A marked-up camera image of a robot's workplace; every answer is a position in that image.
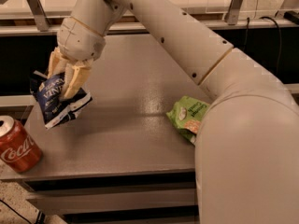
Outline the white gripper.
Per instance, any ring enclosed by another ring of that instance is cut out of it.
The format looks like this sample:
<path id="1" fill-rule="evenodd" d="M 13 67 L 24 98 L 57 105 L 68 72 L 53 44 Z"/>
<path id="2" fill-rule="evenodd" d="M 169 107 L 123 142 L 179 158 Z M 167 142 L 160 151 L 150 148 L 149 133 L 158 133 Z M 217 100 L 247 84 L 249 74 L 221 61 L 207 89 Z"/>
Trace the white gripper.
<path id="1" fill-rule="evenodd" d="M 58 47 L 50 54 L 48 77 L 64 73 L 61 100 L 73 98 L 88 79 L 106 40 L 73 18 L 63 20 L 57 33 Z"/>

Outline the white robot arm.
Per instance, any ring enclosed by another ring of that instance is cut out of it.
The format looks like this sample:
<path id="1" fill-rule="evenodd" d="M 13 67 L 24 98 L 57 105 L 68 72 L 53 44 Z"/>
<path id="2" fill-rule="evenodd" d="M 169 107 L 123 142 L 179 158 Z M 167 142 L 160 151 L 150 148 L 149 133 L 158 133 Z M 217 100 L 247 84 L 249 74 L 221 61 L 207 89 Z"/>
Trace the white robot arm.
<path id="1" fill-rule="evenodd" d="M 49 71 L 71 98 L 131 11 L 211 99 L 195 142 L 201 224 L 299 224 L 299 106 L 285 85 L 169 0 L 78 0 Z"/>

